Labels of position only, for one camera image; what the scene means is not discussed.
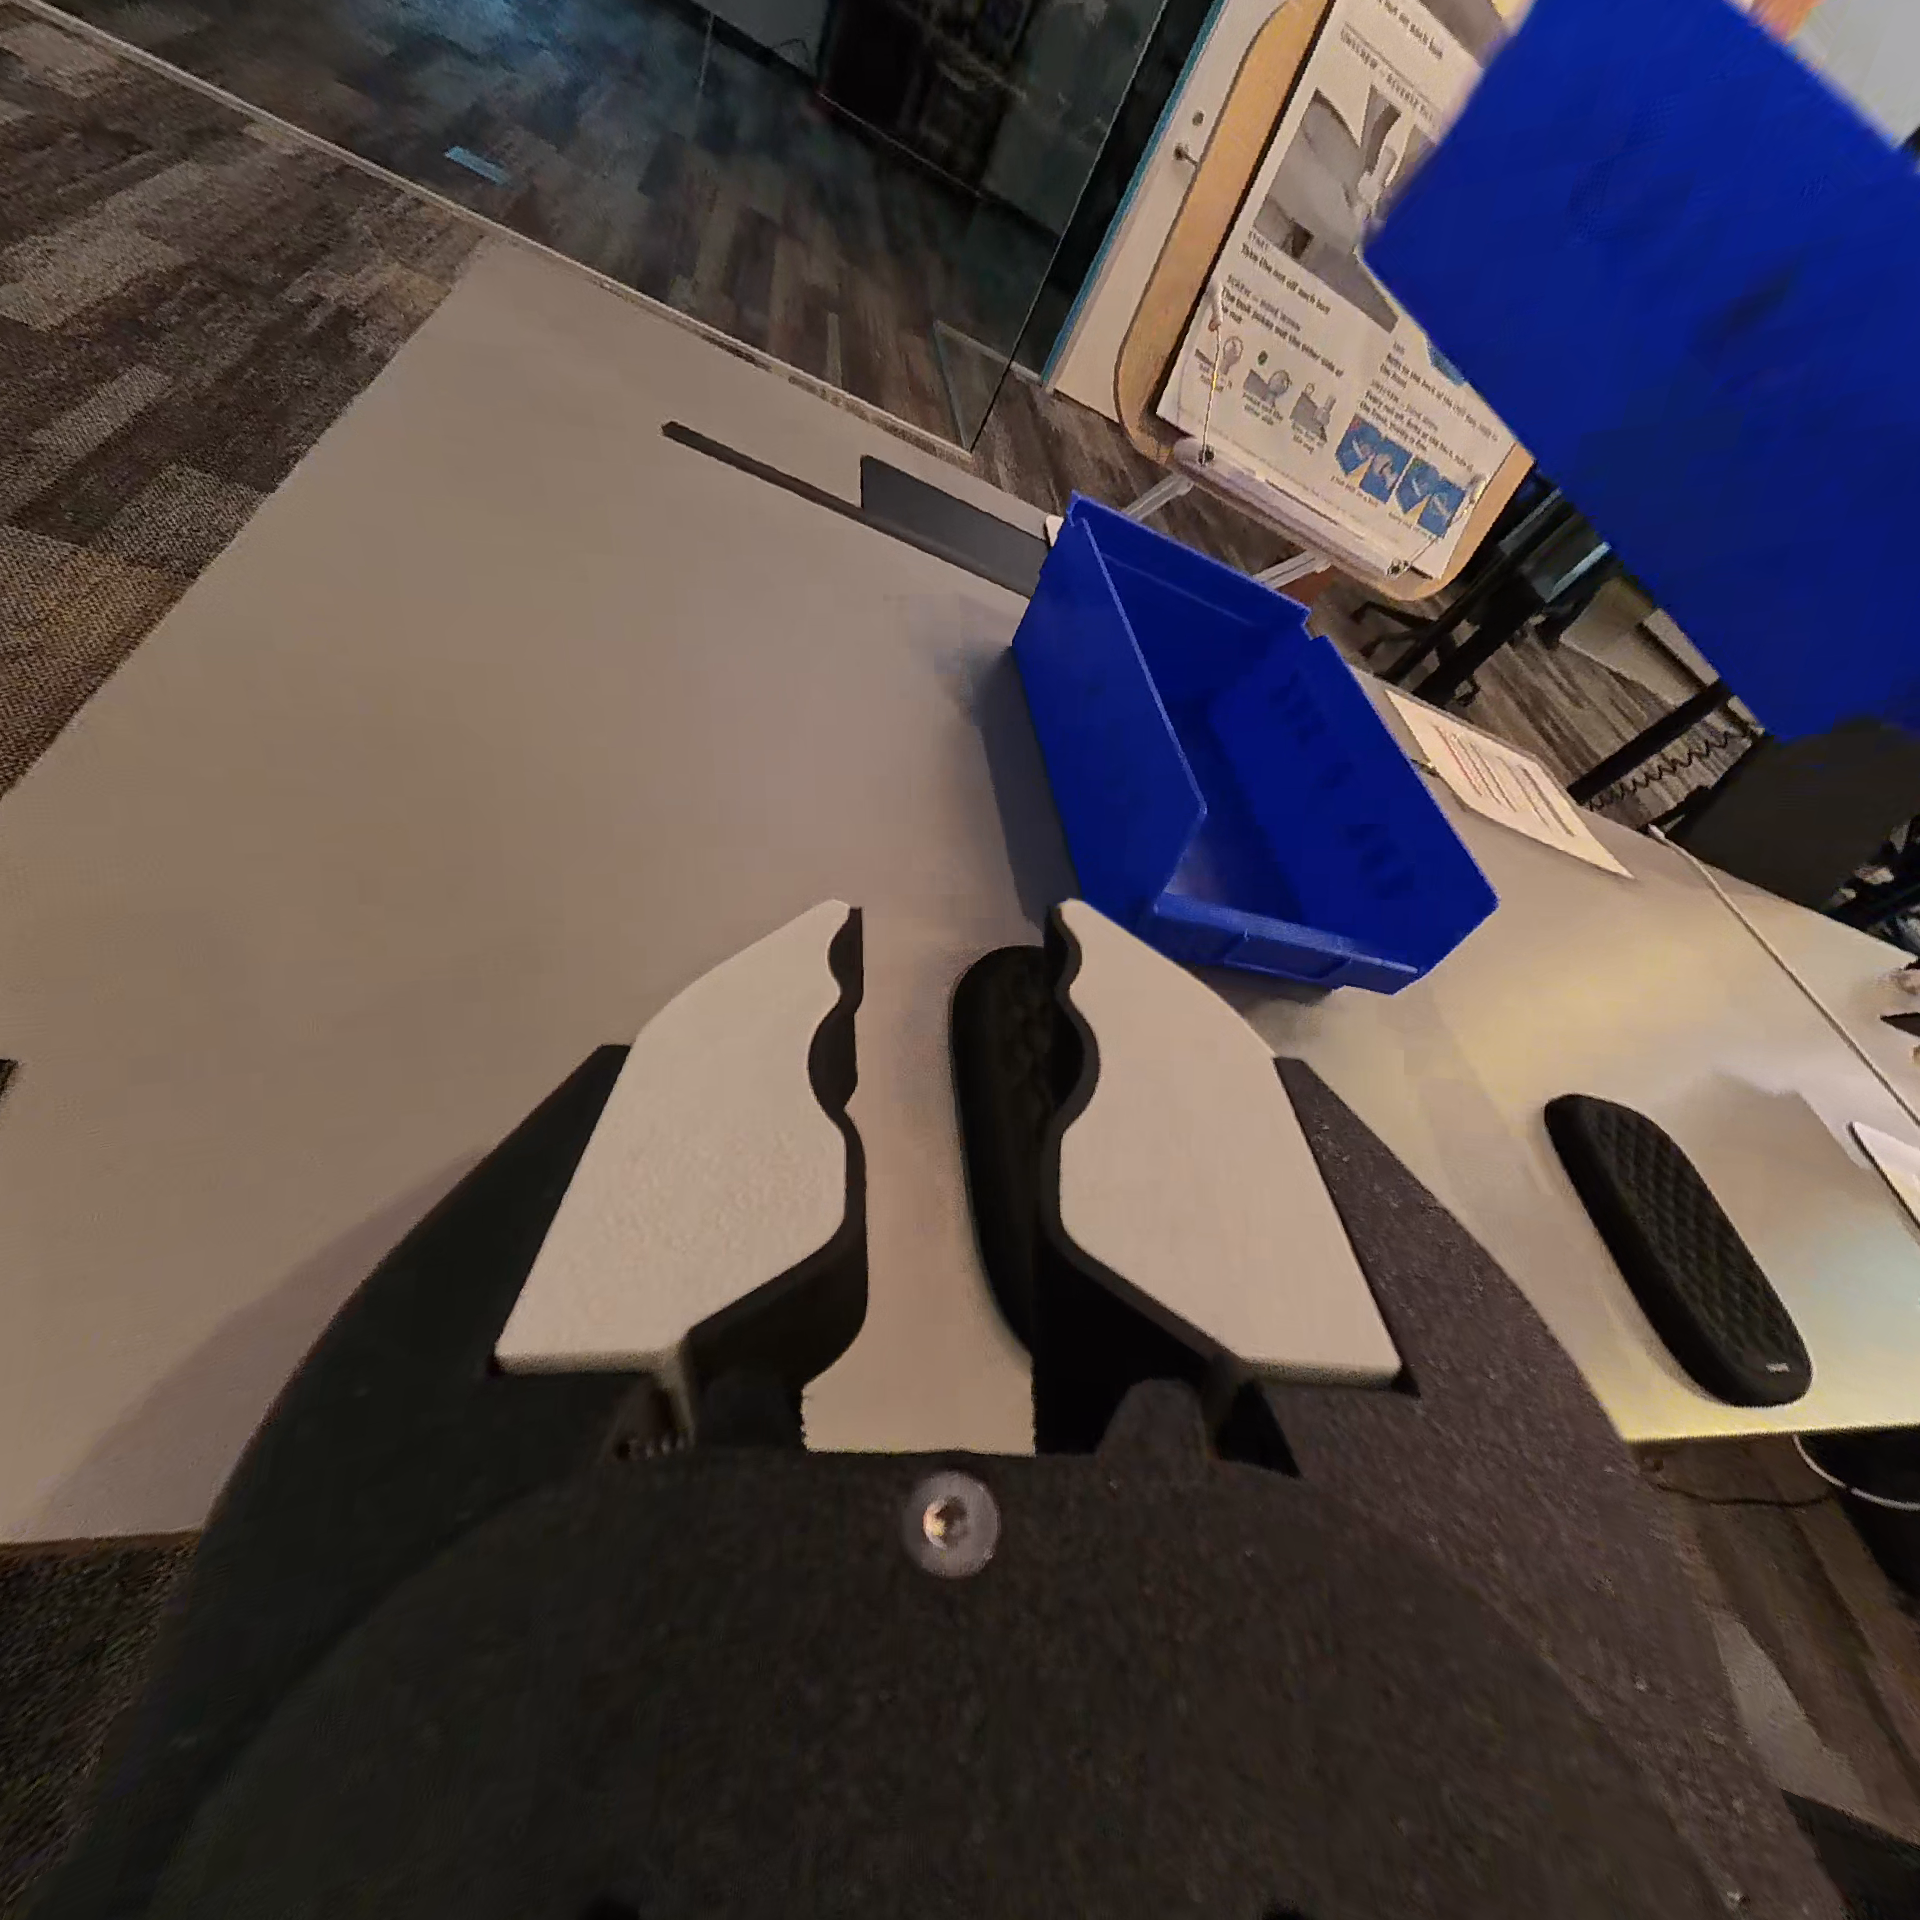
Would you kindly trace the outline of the white panel with teal edge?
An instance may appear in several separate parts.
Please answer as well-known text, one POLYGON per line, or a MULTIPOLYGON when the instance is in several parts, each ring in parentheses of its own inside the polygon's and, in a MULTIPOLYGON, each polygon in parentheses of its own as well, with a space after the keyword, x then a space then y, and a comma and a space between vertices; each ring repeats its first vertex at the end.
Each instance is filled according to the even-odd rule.
POLYGON ((1049 393, 1115 422, 1115 342, 1141 312, 1141 283, 1163 252, 1163 228, 1190 200, 1190 173, 1210 147, 1225 86, 1264 32, 1272 0, 1163 0, 1137 58, 1115 123, 1102 131, 1097 178, 1073 206, 1073 228, 1049 263, 1036 312, 1024 372, 1049 393))

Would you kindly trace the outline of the black office chair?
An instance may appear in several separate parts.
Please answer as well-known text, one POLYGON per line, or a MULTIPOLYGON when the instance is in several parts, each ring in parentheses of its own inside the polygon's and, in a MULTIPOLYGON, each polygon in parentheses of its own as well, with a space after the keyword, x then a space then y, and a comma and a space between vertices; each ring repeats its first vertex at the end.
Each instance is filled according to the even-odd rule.
POLYGON ((1759 738, 1694 787, 1657 835, 1730 876, 1861 934, 1920 902, 1920 735, 1849 717, 1803 738, 1759 738))

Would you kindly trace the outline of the blue plastic bin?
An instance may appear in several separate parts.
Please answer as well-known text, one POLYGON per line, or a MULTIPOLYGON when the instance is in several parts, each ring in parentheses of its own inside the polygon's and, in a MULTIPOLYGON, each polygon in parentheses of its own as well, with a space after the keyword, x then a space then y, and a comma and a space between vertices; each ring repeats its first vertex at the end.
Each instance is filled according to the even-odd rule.
POLYGON ((1920 178, 1719 0, 1536 0, 1366 270, 1778 735, 1920 721, 1920 178))
POLYGON ((1007 657, 1073 876, 1156 956, 1407 992, 1499 917, 1305 602, 1073 491, 1007 657))

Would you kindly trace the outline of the black wrist rest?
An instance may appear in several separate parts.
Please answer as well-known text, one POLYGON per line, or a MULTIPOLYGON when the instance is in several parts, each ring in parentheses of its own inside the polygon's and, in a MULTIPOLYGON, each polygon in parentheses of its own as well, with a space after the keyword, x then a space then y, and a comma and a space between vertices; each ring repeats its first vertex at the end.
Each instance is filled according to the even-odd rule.
POLYGON ((1544 1128, 1669 1360, 1716 1404, 1803 1404, 1810 1349, 1685 1143, 1601 1091, 1548 1091, 1544 1128))
POLYGON ((1000 1326, 1036 1349, 1042 1143, 1080 1089, 1049 950, 990 950, 951 992, 951 1089, 971 1239, 1000 1326))

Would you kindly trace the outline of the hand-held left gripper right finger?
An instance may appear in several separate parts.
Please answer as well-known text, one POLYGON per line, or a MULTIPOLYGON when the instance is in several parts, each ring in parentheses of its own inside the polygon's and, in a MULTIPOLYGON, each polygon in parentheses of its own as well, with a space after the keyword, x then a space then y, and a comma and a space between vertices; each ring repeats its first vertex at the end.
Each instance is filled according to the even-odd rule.
POLYGON ((1042 1427, 1179 1377, 1203 1427, 1264 1389, 1394 1389, 1407 1349, 1285 1104, 1279 1054, 1097 902, 1049 912, 1042 1427))

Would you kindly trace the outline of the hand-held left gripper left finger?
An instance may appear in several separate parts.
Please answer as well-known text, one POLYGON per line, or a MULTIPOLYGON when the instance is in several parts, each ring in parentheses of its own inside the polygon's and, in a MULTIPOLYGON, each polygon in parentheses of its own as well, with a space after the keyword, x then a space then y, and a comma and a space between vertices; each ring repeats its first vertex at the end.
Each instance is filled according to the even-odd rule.
POLYGON ((818 902, 677 986, 625 1051, 503 1372, 818 1377, 862 1326, 862 1143, 849 1128, 862 912, 818 902))

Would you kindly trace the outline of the wooden instruction board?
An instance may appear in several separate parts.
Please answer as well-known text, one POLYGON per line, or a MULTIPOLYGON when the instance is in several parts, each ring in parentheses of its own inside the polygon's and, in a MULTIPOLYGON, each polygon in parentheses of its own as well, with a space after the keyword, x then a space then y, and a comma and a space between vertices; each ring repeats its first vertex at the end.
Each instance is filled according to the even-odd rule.
POLYGON ((1112 404, 1163 491, 1219 491, 1299 536, 1299 573, 1387 602, 1459 587, 1527 478, 1527 449, 1366 263, 1520 14, 1264 5, 1115 342, 1112 404))

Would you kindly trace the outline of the white printed paper sheet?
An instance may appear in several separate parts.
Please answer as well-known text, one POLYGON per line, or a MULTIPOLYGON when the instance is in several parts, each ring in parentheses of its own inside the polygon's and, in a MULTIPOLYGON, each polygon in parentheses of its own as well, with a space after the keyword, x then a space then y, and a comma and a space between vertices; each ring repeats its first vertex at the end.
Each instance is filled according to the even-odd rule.
POLYGON ((1394 687, 1372 687, 1380 717, 1407 735, 1407 753, 1426 787, 1445 787, 1483 825, 1501 825, 1548 859, 1571 859, 1588 868, 1635 876, 1597 825, 1571 806, 1571 791, 1536 761, 1527 746, 1501 746, 1499 735, 1472 735, 1394 687))

